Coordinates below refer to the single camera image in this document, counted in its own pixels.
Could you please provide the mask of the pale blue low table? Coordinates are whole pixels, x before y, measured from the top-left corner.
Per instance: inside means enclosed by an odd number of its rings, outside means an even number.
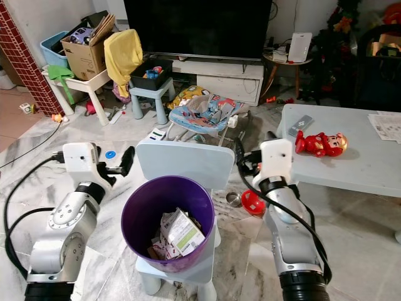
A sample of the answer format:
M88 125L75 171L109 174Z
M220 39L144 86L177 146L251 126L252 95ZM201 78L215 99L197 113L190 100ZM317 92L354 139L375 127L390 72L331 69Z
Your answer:
M289 130L301 118L312 121L306 135L343 133L349 146L340 157L293 155L293 180L331 188L401 198L401 144L382 140L370 123L372 110L286 104L277 128L290 142Z

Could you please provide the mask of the white green carton box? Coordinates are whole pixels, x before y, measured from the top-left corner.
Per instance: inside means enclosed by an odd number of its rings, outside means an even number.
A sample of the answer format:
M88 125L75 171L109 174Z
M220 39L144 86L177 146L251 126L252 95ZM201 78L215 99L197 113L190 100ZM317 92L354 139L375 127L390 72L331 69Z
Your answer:
M157 235L162 235L173 246L172 259L189 255L206 238L197 221L180 208L161 215Z

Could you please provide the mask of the printed paper sheet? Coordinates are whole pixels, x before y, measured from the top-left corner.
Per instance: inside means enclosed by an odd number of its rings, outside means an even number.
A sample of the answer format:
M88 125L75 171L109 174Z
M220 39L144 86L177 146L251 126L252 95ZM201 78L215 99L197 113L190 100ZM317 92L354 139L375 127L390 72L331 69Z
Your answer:
M401 144L401 113L378 111L368 115L368 120L381 140Z

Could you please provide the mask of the blue patterned baby bouncer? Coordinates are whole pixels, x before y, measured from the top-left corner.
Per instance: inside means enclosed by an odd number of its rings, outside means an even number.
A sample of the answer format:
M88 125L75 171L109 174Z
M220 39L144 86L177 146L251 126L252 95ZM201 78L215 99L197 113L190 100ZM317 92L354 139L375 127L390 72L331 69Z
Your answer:
M243 139L253 115L249 104L192 85L169 104L166 140L231 147Z

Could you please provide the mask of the small metal bowl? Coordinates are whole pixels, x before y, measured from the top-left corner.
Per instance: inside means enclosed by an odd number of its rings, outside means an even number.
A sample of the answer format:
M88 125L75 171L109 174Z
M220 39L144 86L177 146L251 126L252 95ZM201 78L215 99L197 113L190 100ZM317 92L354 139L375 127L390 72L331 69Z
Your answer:
M226 194L226 197L224 197L224 199L226 199L226 203L232 208L241 208L242 206L240 193L229 192Z

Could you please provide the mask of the white green small box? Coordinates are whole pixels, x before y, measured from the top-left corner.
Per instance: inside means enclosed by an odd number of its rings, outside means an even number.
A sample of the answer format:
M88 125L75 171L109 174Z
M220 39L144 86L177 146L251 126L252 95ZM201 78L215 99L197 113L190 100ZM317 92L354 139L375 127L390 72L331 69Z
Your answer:
M168 132L166 132L162 129L154 128L154 129L152 129L151 132L148 133L146 139L147 140L164 140L166 135L168 135Z

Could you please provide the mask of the small pale blue stool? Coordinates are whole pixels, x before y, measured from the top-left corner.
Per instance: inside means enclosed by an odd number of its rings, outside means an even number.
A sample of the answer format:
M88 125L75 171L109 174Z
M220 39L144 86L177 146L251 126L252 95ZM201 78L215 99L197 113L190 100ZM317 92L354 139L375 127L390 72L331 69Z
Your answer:
M158 90L148 90L142 88L131 88L129 90L131 94L131 109L133 118L142 119L144 117L140 104L138 103L138 98L152 98L155 101L155 111L157 112L157 123L167 124L169 122L168 115L164 112L164 105L162 97L165 93L169 93L169 98L174 98L177 94L175 92L175 87L173 86L172 77L168 78Z

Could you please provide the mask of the light blue child chair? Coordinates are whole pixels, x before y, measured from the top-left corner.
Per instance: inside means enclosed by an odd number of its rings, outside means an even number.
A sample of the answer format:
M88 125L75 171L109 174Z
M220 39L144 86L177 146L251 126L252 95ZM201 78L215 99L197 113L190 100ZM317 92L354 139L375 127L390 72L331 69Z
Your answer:
M135 147L135 158L146 181L163 176L188 177L197 181L210 193L214 210L212 193L224 189L234 163L234 154L229 148L147 139L140 141ZM215 241L217 248L222 241L218 221ZM215 249L213 253L203 255L200 263L180 273L161 272L137 255L135 269L142 278L143 291L148 295L155 295L161 289L163 281L170 280L196 285L198 301L217 301L217 290L212 281Z

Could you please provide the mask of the decorated christmas tree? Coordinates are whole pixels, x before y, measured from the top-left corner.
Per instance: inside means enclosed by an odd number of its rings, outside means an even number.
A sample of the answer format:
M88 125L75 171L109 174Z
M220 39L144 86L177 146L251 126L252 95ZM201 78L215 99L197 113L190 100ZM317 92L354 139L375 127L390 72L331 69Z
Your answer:
M310 88L317 98L350 98L353 94L357 58L352 53L352 38L358 7L362 0L337 0L337 6L313 38L318 47Z

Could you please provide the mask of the red brick pattern column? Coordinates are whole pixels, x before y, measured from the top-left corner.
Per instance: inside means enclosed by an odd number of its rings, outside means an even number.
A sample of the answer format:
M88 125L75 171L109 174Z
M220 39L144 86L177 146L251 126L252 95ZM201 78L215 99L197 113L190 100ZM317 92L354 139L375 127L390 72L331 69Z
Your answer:
M23 85L32 94L35 103L46 117L62 115L58 99L48 81L38 69L35 60L23 40L22 33L14 23L4 0L0 0L1 46L6 57L21 77Z

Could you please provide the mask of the blue plastic basket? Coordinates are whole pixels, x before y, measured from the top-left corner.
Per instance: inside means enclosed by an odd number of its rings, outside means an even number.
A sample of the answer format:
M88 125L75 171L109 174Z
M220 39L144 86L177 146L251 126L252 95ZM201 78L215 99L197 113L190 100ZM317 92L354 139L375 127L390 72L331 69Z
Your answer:
M69 68L68 64L68 57L65 55L58 54L55 51L52 51L52 46L60 45L61 40L68 34L67 31L61 31L57 34L53 35L52 37L43 40L40 44L40 50L43 53L43 57L48 65L58 65L62 66L63 68Z

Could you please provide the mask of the red plush doll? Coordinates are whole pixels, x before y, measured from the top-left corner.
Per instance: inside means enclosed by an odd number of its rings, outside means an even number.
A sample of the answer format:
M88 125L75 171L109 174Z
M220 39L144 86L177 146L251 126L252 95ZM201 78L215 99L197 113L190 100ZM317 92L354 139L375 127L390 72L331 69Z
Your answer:
M339 157L348 148L348 140L343 133L326 135L323 132L317 135L304 135L298 130L294 143L295 153L310 153L315 157Z

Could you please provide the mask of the black chair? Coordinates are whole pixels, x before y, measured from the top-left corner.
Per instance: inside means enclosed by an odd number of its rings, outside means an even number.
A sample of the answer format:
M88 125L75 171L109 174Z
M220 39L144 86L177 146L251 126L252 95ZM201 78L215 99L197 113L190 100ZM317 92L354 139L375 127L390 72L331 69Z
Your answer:
M401 112L401 56L369 56L369 44L382 34L401 32L401 24L369 29L357 43L357 80L352 108Z

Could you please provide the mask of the yellow cloth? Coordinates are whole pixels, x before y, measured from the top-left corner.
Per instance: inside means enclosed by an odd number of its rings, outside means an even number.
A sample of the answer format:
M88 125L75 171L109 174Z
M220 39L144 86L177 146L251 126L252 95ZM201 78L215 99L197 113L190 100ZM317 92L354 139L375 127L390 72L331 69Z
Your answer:
M131 74L143 63L140 37L135 29L125 29L111 34L103 46L107 72L115 84L113 91L120 100L129 100Z

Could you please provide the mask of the purple plastic rubbish bin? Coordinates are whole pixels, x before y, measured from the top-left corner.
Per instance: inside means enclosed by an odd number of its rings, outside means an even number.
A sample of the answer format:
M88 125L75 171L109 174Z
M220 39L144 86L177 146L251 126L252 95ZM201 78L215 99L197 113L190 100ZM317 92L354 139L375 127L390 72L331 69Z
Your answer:
M197 244L197 249L180 258L150 257L148 249L160 230L162 215L177 209L198 221L204 239ZM188 177L157 177L138 187L122 209L121 230L124 241L135 255L165 273L186 272L200 263L203 255L213 253L217 246L217 218L211 195L200 183Z

